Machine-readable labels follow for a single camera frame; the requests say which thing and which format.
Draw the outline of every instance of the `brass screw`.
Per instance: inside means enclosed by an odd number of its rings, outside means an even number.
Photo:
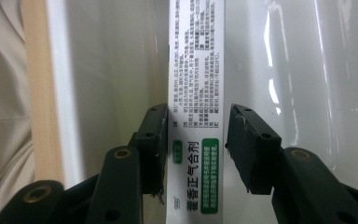
[[[51,186],[41,185],[28,191],[22,198],[26,203],[37,203],[48,197],[51,193]]]
[[[119,160],[121,159],[126,159],[127,157],[129,157],[131,155],[131,152],[126,149],[126,148],[123,148],[123,149],[120,149],[120,150],[117,150],[115,152],[115,157]]]
[[[294,149],[291,151],[291,154],[294,158],[300,161],[308,161],[310,160],[311,156],[308,152],[300,149]]]

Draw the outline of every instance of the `wooden strip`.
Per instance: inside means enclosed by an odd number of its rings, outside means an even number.
[[[63,183],[46,2],[23,0],[22,16],[31,93],[35,180],[54,179]]]

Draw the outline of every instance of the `wrinkled cloth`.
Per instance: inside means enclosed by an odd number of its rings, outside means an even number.
[[[34,180],[21,0],[0,0],[0,210]]]

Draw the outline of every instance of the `glossy white surface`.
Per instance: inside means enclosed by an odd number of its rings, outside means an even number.
[[[226,117],[231,103],[253,108],[283,147],[311,150],[358,189],[358,1],[227,0],[226,12]],[[70,186],[166,101],[168,1],[48,1],[48,14]],[[276,223],[229,156],[224,169],[224,223]],[[145,207],[145,223],[165,222],[164,206]]]

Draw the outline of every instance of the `green label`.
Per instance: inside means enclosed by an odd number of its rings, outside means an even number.
[[[219,199],[219,140],[202,140],[201,213],[215,214]]]
[[[172,161],[175,164],[182,164],[183,158],[183,143],[182,141],[175,140],[172,143]]]

